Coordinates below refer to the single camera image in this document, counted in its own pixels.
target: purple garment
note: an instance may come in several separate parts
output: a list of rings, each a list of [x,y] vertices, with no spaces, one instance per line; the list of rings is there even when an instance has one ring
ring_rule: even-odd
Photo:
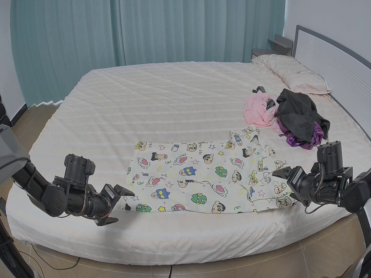
[[[292,147],[297,147],[297,146],[300,146],[301,148],[304,148],[304,149],[312,149],[313,146],[315,145],[320,145],[321,144],[321,141],[322,141],[322,138],[324,137],[324,133],[320,127],[320,125],[316,122],[314,122],[314,132],[313,132],[313,136],[312,136],[312,142],[309,144],[305,141],[300,141],[298,140],[294,135],[293,133],[290,132],[290,130],[288,128],[286,128],[282,123],[281,123],[281,119],[278,117],[277,118],[278,120],[278,125],[281,129],[281,131],[283,132],[283,134],[281,134],[280,136],[286,136],[286,142],[292,146]]]

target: cartoon print shirt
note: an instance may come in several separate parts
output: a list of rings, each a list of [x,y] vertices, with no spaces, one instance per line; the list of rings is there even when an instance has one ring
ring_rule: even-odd
[[[250,126],[217,142],[139,141],[127,183],[135,197],[126,210],[242,213],[294,204],[285,180],[271,172],[287,165]]]

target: curtain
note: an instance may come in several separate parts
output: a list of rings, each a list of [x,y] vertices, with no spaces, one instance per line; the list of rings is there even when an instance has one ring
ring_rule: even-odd
[[[12,0],[10,28],[31,105],[63,100],[92,69],[249,62],[284,16],[285,0]]]

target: pink garment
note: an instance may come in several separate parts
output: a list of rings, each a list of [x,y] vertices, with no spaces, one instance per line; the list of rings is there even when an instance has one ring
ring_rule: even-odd
[[[267,101],[269,100],[273,100],[276,106],[267,110]],[[256,127],[271,126],[277,133],[282,133],[277,118],[275,118],[277,109],[277,97],[262,93],[259,90],[245,101],[244,117],[249,125],[255,125]]]

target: white bed sheet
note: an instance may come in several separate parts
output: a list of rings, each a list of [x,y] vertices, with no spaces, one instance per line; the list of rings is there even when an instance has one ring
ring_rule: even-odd
[[[223,139],[246,125],[244,101],[264,86],[279,95],[286,86],[254,63],[183,62],[93,70],[83,76],[47,122],[30,156],[49,181],[63,176],[64,157],[83,155],[96,164],[90,183],[125,186],[137,141]],[[331,122],[329,139],[341,140],[344,165],[368,168],[371,144],[359,126],[329,97],[311,95]],[[292,148],[270,127],[261,135],[292,166],[309,171],[316,149]],[[13,185],[7,217],[15,238],[102,262],[161,265],[209,262],[284,247],[348,215],[327,205],[306,215],[296,205],[261,213],[137,213],[121,209],[115,224],[97,227],[79,217],[51,218]]]

